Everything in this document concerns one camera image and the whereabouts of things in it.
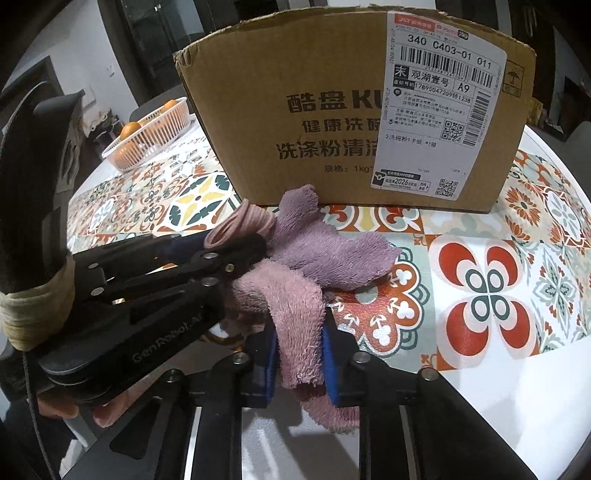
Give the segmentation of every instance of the patterned tablecloth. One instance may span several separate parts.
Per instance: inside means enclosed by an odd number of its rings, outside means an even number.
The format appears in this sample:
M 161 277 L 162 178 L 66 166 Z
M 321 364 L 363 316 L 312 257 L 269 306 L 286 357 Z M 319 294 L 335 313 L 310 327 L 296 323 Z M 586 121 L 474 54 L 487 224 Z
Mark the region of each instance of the patterned tablecloth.
M 70 203 L 72 252 L 152 232 L 210 229 L 240 204 L 203 131 Z M 343 235 L 378 231 L 402 248 L 390 278 L 341 293 L 340 328 L 393 367 L 475 367 L 523 358 L 591 330 L 591 218 L 549 160 L 518 151 L 487 215 L 331 205 Z

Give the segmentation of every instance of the screw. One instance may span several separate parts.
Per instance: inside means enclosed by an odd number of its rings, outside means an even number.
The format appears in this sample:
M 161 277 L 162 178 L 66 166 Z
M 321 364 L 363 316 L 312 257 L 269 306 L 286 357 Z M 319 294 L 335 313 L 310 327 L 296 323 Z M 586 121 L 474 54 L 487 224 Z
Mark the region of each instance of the screw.
M 371 355 L 367 352 L 359 351 L 353 354 L 352 360 L 356 364 L 366 364 L 371 360 Z
M 246 352 L 236 352 L 234 355 L 232 355 L 232 361 L 234 362 L 234 365 L 245 364 L 250 359 L 250 356 L 248 356 L 248 353 Z
M 184 377 L 183 372 L 181 372 L 180 370 L 178 370 L 176 368 L 168 370 L 166 373 L 167 373 L 166 381 L 168 383 L 178 382 L 179 380 L 181 380 Z
M 201 279 L 201 285 L 204 287 L 214 287 L 219 283 L 219 280 L 216 277 L 204 277 Z
M 421 377 L 425 380 L 437 380 L 439 378 L 439 372 L 431 367 L 423 368 L 421 370 Z

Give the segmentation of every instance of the umbrella icon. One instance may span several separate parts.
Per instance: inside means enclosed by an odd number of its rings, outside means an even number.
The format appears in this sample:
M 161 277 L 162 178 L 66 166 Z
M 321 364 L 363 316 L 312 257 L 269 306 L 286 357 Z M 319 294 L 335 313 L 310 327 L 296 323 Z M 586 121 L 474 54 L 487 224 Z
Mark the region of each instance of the umbrella icon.
M 507 75 L 509 75 L 511 77 L 511 85 L 514 85 L 515 80 L 519 79 L 519 75 L 514 70 L 511 70 L 510 72 L 508 72 Z

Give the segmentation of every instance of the printed number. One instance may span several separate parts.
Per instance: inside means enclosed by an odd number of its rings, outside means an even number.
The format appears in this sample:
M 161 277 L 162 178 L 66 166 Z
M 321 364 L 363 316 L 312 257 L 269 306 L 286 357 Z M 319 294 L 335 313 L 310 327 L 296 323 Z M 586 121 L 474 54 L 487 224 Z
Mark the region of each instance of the printed number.
M 470 85 L 465 82 L 460 82 L 460 85 L 457 86 L 459 92 L 468 93 L 470 90 Z
M 427 39 L 419 35 L 408 35 L 408 41 L 410 43 L 416 43 L 417 45 L 427 45 Z
M 433 41 L 433 48 L 437 48 L 446 53 L 451 53 L 452 55 L 455 55 L 457 52 L 456 48 L 453 45 L 450 45 L 448 43 L 442 43 L 437 40 Z
M 491 69 L 491 62 L 490 60 L 487 59 L 483 59 L 482 57 L 478 57 L 478 65 L 480 65 L 481 67 L 486 67 L 487 69 Z
M 408 179 L 392 179 L 392 184 L 394 185 L 411 185 Z

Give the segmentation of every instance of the wall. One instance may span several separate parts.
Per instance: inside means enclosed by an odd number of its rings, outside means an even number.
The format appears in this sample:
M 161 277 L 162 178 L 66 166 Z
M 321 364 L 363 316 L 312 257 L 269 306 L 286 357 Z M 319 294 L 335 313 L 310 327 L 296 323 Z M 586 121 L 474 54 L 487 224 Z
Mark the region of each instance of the wall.
M 175 0 L 174 3 L 181 22 L 183 22 L 185 32 L 189 34 L 202 33 L 204 31 L 203 26 L 201 25 L 201 20 L 199 20 L 193 0 Z
M 4 351 L 7 344 L 8 344 L 8 340 L 6 338 L 6 335 L 4 335 L 4 331 L 0 327 L 0 352 Z M 2 390 L 0 390 L 0 421 L 6 420 L 6 412 L 7 412 L 9 406 L 10 406 L 10 403 L 8 403 L 8 399 L 4 395 L 4 392 L 2 392 Z
M 587 89 L 591 89 L 591 77 L 573 52 L 564 37 L 554 29 L 554 44 L 556 47 L 556 73 L 554 74 L 554 93 L 548 116 L 557 124 L 560 116 L 560 101 L 564 91 L 564 77 L 569 77 L 579 84 L 585 82 Z
M 499 32 L 503 32 L 510 37 L 513 36 L 511 28 L 511 13 L 509 11 L 509 2 L 507 0 L 495 0 L 496 13 L 499 19 Z
M 435 8 L 435 0 L 328 0 L 329 7 L 355 7 L 360 5 L 399 5 L 401 7 Z
M 296 8 L 307 8 L 310 6 L 310 0 L 289 0 L 289 6 L 292 10 Z
M 96 0 L 73 0 L 35 38 L 8 80 L 49 55 L 64 93 L 90 87 L 86 121 L 111 108 L 124 122 L 137 108 L 107 37 Z

